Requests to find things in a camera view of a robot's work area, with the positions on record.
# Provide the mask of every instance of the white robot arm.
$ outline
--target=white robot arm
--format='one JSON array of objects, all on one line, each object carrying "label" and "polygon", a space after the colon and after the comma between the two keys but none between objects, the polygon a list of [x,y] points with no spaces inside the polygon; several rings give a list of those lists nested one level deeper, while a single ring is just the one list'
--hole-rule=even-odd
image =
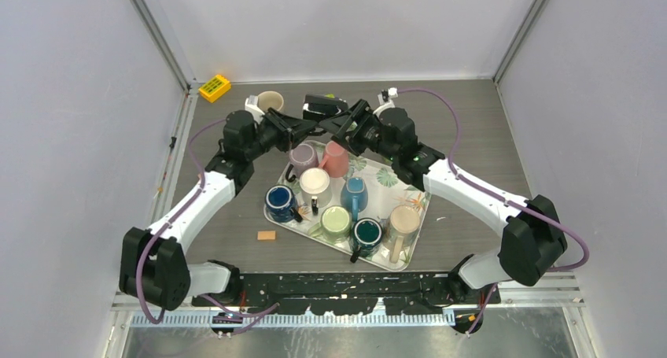
[{"label": "white robot arm", "polygon": [[[420,143],[414,122],[404,109],[393,104],[396,96],[395,88],[383,91],[378,96],[381,106],[374,111],[368,102],[359,100],[345,113],[321,121],[320,127],[355,155],[370,149],[391,160],[392,170],[404,183],[451,201],[501,237],[499,247],[466,257],[448,273],[447,286],[456,300],[473,290],[507,280],[535,285],[567,249],[565,235],[510,204],[558,221],[551,201],[540,195],[526,199],[498,189]],[[500,195],[492,197],[479,191],[481,188]]]},{"label": "white robot arm", "polygon": [[204,180],[163,218],[146,229],[133,227],[123,238],[119,287],[139,297],[143,308],[148,301],[171,311],[189,296],[215,293],[224,302],[238,295],[237,268],[214,260],[188,265],[185,254],[213,215],[250,180],[257,157],[273,147],[287,152],[317,127],[273,109],[261,112],[256,105],[231,113],[225,122],[219,150],[200,173]]}]

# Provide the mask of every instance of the lavender mug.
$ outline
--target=lavender mug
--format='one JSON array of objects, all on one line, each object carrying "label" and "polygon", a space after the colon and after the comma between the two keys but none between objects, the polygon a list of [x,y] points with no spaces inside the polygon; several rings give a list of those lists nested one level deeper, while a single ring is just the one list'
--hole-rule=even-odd
[{"label": "lavender mug", "polygon": [[306,170],[316,168],[319,162],[315,148],[307,143],[301,143],[295,149],[289,151],[289,167],[285,172],[285,180],[293,183]]}]

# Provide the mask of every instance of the mug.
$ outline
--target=mug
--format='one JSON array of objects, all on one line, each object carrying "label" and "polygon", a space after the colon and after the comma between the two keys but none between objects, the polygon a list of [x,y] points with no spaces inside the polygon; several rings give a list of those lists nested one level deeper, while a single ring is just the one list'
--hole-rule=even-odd
[{"label": "mug", "polygon": [[331,180],[324,169],[306,169],[306,172],[299,178],[299,185],[304,201],[312,207],[313,215],[317,215],[319,209],[326,207],[331,202],[333,197]]},{"label": "mug", "polygon": [[382,226],[371,218],[363,218],[354,224],[350,233],[350,248],[352,257],[350,262],[355,263],[359,256],[368,258],[380,248],[382,240]]},{"label": "mug", "polygon": [[417,237],[417,230],[421,220],[419,212],[412,207],[396,206],[387,220],[387,233],[382,242],[389,249],[389,262],[398,262],[401,251],[412,245]]},{"label": "mug", "polygon": [[287,186],[276,185],[269,189],[264,204],[271,218],[278,223],[287,223],[291,220],[301,223],[303,220],[297,210],[297,198]]},{"label": "mug", "polygon": [[315,149],[306,143],[301,143],[295,149],[289,151],[289,167],[285,172],[285,180],[292,183],[300,177],[306,169],[315,168],[318,165]]},{"label": "mug", "polygon": [[348,151],[336,142],[328,142],[318,167],[329,173],[332,179],[339,179],[348,174],[349,166]]},{"label": "mug", "polygon": [[351,177],[345,181],[341,191],[341,205],[352,213],[352,221],[356,222],[359,213],[368,206],[368,189],[360,177]]},{"label": "mug", "polygon": [[282,112],[284,105],[285,99],[282,98],[282,94],[278,92],[267,90],[266,92],[262,92],[257,96],[257,107],[265,113],[269,110],[269,108],[272,108],[276,112]]},{"label": "mug", "polygon": [[336,244],[348,239],[351,226],[352,218],[348,210],[330,206],[322,213],[319,223],[308,230],[308,234],[313,238],[323,234],[330,244]]}]

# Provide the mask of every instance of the light green mug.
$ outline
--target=light green mug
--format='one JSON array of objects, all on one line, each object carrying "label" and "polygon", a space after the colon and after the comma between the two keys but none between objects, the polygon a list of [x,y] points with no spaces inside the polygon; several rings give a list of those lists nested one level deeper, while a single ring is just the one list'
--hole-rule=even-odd
[{"label": "light green mug", "polygon": [[341,206],[331,206],[324,210],[315,226],[308,230],[308,234],[316,238],[323,235],[330,244],[344,242],[350,235],[352,217],[348,210]]}]

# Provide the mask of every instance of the white tray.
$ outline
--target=white tray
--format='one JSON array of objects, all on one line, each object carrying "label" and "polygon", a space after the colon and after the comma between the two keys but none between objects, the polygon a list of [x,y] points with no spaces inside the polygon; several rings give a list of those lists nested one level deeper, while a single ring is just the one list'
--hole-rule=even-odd
[{"label": "white tray", "polygon": [[[306,143],[315,147],[318,157],[321,160],[325,144],[313,140],[308,140]],[[349,255],[352,255],[352,251],[350,250],[350,245],[347,241],[332,244],[325,239],[323,234],[317,237],[308,235],[308,230],[319,222],[319,216],[322,215],[322,211],[326,207],[341,204],[341,190],[343,189],[343,185],[345,184],[346,179],[353,176],[361,177],[368,187],[368,206],[365,210],[359,213],[360,219],[373,218],[379,221],[380,224],[386,229],[389,213],[391,213],[391,211],[396,206],[409,205],[414,210],[419,212],[420,221],[419,230],[417,230],[417,236],[412,242],[412,245],[400,253],[400,258],[395,264],[389,262],[389,249],[385,248],[384,244],[380,244],[380,249],[372,257],[359,258],[360,260],[390,271],[402,271],[407,268],[415,251],[415,246],[417,244],[417,240],[419,239],[419,233],[422,230],[422,223],[424,222],[426,209],[428,208],[429,201],[431,200],[431,194],[421,192],[414,186],[406,185],[405,183],[401,182],[398,180],[391,167],[387,165],[378,163],[377,161],[368,160],[364,157],[355,157],[350,155],[350,169],[348,174],[345,175],[342,179],[331,179],[331,190],[333,191],[333,198],[327,206],[322,207],[319,215],[314,216],[311,213],[310,205],[306,203],[302,197],[299,180],[297,179],[293,183],[288,183],[285,181],[285,171],[283,171],[280,175],[280,178],[278,179],[278,185],[285,185],[292,189],[294,194],[297,196],[297,202],[299,203],[299,213],[301,216],[303,216],[304,221],[297,223],[296,221],[292,220],[288,223],[278,223],[271,218],[266,210],[266,207],[264,207],[264,216],[272,223],[275,223],[279,226],[287,228],[288,230],[310,238],[311,240],[315,240],[316,242],[330,246],[331,248]]]}]

